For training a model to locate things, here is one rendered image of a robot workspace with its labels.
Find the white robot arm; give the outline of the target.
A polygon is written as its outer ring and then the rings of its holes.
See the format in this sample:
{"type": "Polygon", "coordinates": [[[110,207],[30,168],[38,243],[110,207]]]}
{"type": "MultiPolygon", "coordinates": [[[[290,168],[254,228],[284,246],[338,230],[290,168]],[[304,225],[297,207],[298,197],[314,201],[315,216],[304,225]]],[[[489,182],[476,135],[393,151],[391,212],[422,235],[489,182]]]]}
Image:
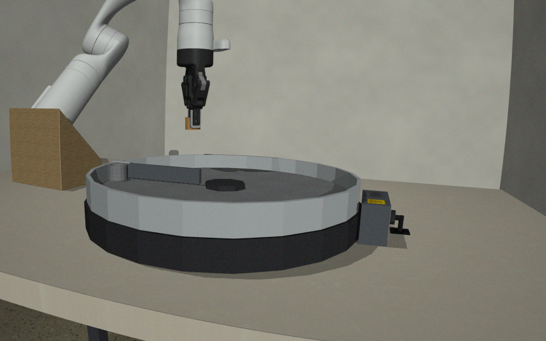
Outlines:
{"type": "MultiPolygon", "coordinates": [[[[85,34],[82,50],[86,54],[75,56],[54,84],[47,86],[32,108],[59,108],[74,124],[97,88],[127,51],[128,37],[108,26],[108,23],[120,9],[134,1],[104,2],[85,34]]],[[[179,0],[177,50],[229,50],[229,39],[214,40],[213,16],[214,4],[211,0],[179,0]]]]}

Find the grey metal sleeve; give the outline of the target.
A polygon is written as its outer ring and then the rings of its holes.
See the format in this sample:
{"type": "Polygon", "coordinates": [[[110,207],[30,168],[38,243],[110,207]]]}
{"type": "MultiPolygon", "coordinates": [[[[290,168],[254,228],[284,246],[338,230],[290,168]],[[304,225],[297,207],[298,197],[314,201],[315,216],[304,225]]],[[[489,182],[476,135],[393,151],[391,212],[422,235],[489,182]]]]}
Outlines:
{"type": "Polygon", "coordinates": [[[127,180],[127,164],[125,163],[108,164],[108,177],[110,181],[127,180]],[[112,165],[115,165],[115,166],[112,166],[112,165]]]}

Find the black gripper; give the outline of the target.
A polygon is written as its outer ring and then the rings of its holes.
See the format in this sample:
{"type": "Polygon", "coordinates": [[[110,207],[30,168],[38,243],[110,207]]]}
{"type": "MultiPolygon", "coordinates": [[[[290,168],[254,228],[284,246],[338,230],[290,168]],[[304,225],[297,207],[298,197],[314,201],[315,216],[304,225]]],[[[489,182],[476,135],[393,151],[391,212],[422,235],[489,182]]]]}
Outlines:
{"type": "Polygon", "coordinates": [[[205,107],[210,81],[205,68],[214,65],[214,50],[205,48],[181,48],[176,50],[176,64],[185,67],[182,94],[188,109],[191,128],[201,127],[201,109],[205,107]],[[194,94],[194,95],[193,95],[194,94]]]}

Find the bronze bushing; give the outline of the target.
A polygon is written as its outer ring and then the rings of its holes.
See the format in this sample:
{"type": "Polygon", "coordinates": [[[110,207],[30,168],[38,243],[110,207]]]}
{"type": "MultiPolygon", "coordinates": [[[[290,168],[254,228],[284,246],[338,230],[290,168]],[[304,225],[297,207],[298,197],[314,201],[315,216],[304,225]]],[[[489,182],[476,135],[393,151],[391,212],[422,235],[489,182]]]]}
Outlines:
{"type": "Polygon", "coordinates": [[[200,128],[191,128],[190,127],[190,118],[185,117],[185,129],[186,130],[200,130],[200,128]]]}

